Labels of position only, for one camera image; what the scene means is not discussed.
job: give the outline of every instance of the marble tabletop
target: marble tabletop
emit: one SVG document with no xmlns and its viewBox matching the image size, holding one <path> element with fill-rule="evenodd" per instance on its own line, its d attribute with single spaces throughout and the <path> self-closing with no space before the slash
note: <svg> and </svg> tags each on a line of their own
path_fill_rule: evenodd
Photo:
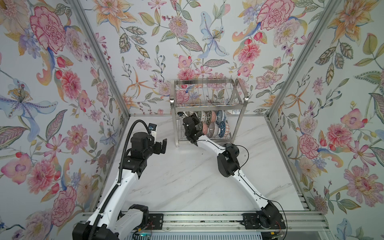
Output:
<svg viewBox="0 0 384 240">
<path fill-rule="evenodd" d="M 248 197 L 231 177 L 225 178 L 220 174 L 217 159 L 212 153 L 189 142 L 175 146 L 171 117 L 131 117 L 124 141 L 131 124 L 137 119 L 157 124 L 156 140 L 167 138 L 168 144 L 165 154 L 153 154 L 148 159 L 148 166 L 127 195 L 126 208 L 141 204 L 148 206 L 150 211 L 254 210 Z M 237 117 L 228 118 L 232 128 L 236 120 Z M 133 132 L 140 131 L 144 131 L 144 127 L 137 124 Z M 248 149 L 250 157 L 242 170 L 260 193 L 280 202 L 285 211 L 303 210 L 263 117 L 244 117 L 235 144 Z M 118 150 L 102 198 L 118 172 L 123 145 L 124 142 Z M 247 152 L 240 147 L 240 165 L 246 159 Z"/>
</svg>

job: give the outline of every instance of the stainless steel dish rack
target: stainless steel dish rack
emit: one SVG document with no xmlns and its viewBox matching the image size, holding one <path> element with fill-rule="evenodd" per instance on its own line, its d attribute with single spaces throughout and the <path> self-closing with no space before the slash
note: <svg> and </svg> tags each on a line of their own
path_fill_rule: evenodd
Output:
<svg viewBox="0 0 384 240">
<path fill-rule="evenodd" d="M 174 80 L 171 83 L 170 106 L 176 147 L 187 141 L 182 118 L 178 112 L 241 110 L 235 129 L 227 137 L 211 138 L 216 142 L 233 143 L 248 104 L 249 95 L 244 83 L 238 79 Z"/>
</svg>

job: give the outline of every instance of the floral wallpaper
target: floral wallpaper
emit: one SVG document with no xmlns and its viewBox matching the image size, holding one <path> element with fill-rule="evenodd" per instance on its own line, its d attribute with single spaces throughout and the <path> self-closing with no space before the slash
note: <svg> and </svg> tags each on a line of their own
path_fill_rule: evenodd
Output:
<svg viewBox="0 0 384 240">
<path fill-rule="evenodd" d="M 309 205 L 339 240 L 384 238 L 383 9 L 343 1 L 272 118 Z"/>
<path fill-rule="evenodd" d="M 325 0 L 82 2 L 94 31 L 106 37 L 100 37 L 101 46 L 133 114 L 169 114 L 171 80 L 230 77 L 240 78 L 250 93 L 247 113 L 265 113 L 326 4 Z M 196 96 L 189 90 L 180 96 L 193 100 Z"/>
<path fill-rule="evenodd" d="M 65 0 L 0 0 L 0 42 L 0 239 L 68 239 L 126 120 Z"/>
</svg>

